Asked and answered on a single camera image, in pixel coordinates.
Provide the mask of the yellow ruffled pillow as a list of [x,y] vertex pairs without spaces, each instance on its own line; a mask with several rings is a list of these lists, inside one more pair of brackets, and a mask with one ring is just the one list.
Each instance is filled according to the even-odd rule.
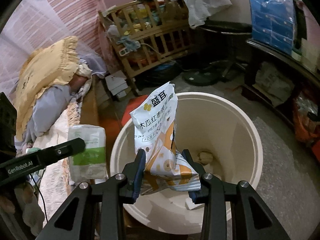
[[77,45],[76,36],[59,40],[34,52],[31,60],[21,69],[14,100],[17,140],[22,140],[36,100],[49,87],[66,85],[73,78],[79,64]]

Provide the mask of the green white tissue pack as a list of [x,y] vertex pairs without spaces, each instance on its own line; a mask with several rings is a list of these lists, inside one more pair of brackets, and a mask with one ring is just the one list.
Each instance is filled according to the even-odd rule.
[[85,150],[68,158],[71,181],[105,179],[106,170],[106,134],[105,129],[93,125],[74,125],[68,130],[68,140],[82,139]]

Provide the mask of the white orange snack bag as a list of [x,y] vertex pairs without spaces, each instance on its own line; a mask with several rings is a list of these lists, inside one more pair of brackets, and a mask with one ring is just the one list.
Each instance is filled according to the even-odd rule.
[[142,195],[164,189],[185,192],[201,188],[199,175],[175,144],[177,105],[175,86],[167,82],[130,113],[135,151],[146,153]]

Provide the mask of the grey-blue pillow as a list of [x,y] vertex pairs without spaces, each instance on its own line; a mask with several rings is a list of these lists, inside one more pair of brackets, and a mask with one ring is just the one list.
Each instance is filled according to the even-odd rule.
[[22,140],[15,138],[17,154],[22,154],[27,143],[34,143],[51,128],[70,103],[71,97],[69,85],[53,85],[36,100]]

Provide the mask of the orange plastic bag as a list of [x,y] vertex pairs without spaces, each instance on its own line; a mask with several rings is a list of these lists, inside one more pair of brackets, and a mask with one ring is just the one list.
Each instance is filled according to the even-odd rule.
[[319,140],[319,105],[308,90],[293,101],[293,123],[298,141],[312,144]]

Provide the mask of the blue plastic wrapped package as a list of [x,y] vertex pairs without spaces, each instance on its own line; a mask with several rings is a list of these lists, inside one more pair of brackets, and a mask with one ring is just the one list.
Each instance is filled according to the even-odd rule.
[[252,38],[291,54],[296,15],[293,0],[249,0]]

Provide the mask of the stacked white boxes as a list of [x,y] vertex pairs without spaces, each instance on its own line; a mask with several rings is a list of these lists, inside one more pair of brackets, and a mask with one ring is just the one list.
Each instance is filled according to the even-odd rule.
[[129,86],[126,81],[126,76],[121,70],[105,77],[105,81],[108,90],[113,96],[118,98],[126,96],[125,90],[128,89]]

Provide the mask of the red gift box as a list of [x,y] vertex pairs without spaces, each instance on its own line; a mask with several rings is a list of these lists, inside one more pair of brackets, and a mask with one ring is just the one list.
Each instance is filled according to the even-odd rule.
[[132,98],[129,100],[126,108],[125,108],[125,112],[123,115],[123,118],[121,120],[121,125],[124,126],[130,119],[131,119],[131,115],[130,113],[135,110],[137,107],[139,107],[146,99],[147,99],[147,95],[141,95],[135,98]]

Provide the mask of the black fan base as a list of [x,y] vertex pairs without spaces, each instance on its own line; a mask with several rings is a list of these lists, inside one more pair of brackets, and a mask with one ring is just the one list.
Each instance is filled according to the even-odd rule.
[[185,82],[193,86],[210,86],[216,84],[220,79],[220,74],[208,70],[187,72],[182,75]]

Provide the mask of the cream plastic trash bin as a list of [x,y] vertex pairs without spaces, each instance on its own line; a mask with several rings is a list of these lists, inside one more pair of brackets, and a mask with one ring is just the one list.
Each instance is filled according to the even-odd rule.
[[[201,151],[213,154],[206,171],[224,181],[248,181],[257,187],[263,169],[259,133],[247,114],[232,102],[213,94],[178,94],[176,144],[193,157]],[[170,189],[140,196],[124,209],[137,221],[157,231],[190,235],[202,228],[204,208],[188,210],[186,192]]]

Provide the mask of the pink floral bed blanket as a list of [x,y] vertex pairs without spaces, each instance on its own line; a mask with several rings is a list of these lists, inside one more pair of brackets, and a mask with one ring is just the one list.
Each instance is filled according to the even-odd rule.
[[47,224],[71,191],[68,158],[84,149],[69,142],[69,129],[80,124],[82,101],[91,87],[91,80],[77,91],[69,85],[50,87],[35,103],[31,119],[36,135],[33,148],[44,170],[39,185],[39,206]]

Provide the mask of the dark wooden shelf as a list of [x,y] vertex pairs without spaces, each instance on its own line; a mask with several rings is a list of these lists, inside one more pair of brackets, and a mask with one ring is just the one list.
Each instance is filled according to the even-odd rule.
[[[245,69],[243,92],[249,99],[257,100],[279,117],[289,128],[293,129],[293,99],[304,89],[311,92],[311,97],[319,103],[319,74],[313,73],[291,56],[273,47],[253,40],[245,42],[247,55],[253,58]],[[294,88],[289,98],[279,106],[273,106],[271,99],[253,87],[255,77],[266,62],[275,67],[280,74],[292,81]]]

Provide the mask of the wooden baby crib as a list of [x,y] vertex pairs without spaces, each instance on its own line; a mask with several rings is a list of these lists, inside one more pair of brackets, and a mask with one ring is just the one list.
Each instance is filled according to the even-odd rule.
[[193,45],[184,0],[135,0],[98,15],[133,89],[136,76],[184,56]]

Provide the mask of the wooden bed frame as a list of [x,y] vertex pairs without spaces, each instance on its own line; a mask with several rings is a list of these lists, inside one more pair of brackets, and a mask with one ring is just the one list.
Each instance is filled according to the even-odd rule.
[[82,101],[80,124],[101,126],[99,106],[102,104],[105,94],[102,79],[94,75],[91,87]]

